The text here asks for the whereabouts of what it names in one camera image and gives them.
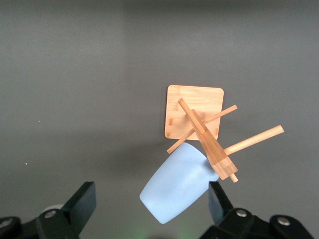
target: bamboo stick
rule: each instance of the bamboo stick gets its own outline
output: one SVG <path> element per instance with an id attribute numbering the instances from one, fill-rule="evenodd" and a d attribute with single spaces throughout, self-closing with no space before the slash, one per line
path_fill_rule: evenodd
<path id="1" fill-rule="evenodd" d="M 234 110 L 238 109 L 236 105 L 233 105 L 209 118 L 207 118 L 206 120 L 204 120 L 204 124 L 209 123 L 215 119 L 218 119 L 219 117 L 222 117 Z M 167 152 L 169 154 L 173 153 L 174 150 L 176 150 L 185 140 L 187 140 L 193 133 L 195 132 L 194 128 L 190 129 L 182 138 L 180 138 L 175 144 L 173 144 L 168 150 Z"/>
<path id="2" fill-rule="evenodd" d="M 250 138 L 248 138 L 246 140 L 243 140 L 243 141 L 241 141 L 241 142 L 239 142 L 237 144 L 234 144 L 234 145 L 226 148 L 225 149 L 225 153 L 227 155 L 230 155 L 232 153 L 235 153 L 235 152 L 237 152 L 239 150 L 247 148 L 247 147 L 249 147 L 251 145 L 254 145 L 254 144 L 259 143 L 259 142 L 261 142 L 263 140 L 269 139 L 269 138 L 271 138 L 273 136 L 276 136 L 278 134 L 281 134 L 283 132 L 285 132 L 285 131 L 282 128 L 282 126 L 278 125 L 278 126 L 276 126 L 274 128 L 271 128 L 271 129 L 269 129 L 267 131 L 259 133 L 259 134 L 255 135 L 255 136 L 252 136 L 252 137 L 250 137 Z"/>
<path id="3" fill-rule="evenodd" d="M 224 152 L 211 132 L 207 129 L 206 125 L 200 119 L 198 114 L 195 112 L 195 110 L 190 110 L 183 99 L 178 100 L 178 103 L 183 108 L 189 120 L 191 121 L 199 142 L 201 143 L 207 155 L 207 159 L 215 172 L 222 180 L 230 177 L 233 182 L 237 182 L 238 179 L 234 175 L 234 173 L 237 172 L 238 169 L 230 160 L 228 155 Z"/>
<path id="4" fill-rule="evenodd" d="M 198 128 L 199 133 L 203 134 L 205 133 L 205 129 L 204 127 L 200 124 L 199 121 L 197 121 L 194 118 L 194 115 L 191 113 L 190 108 L 187 106 L 186 102 L 181 98 L 178 100 L 178 103 L 180 104 L 180 106 L 183 108 L 183 110 L 185 111 L 185 113 L 187 114 L 187 116 L 189 117 L 189 119 L 195 124 L 195 126 Z"/>

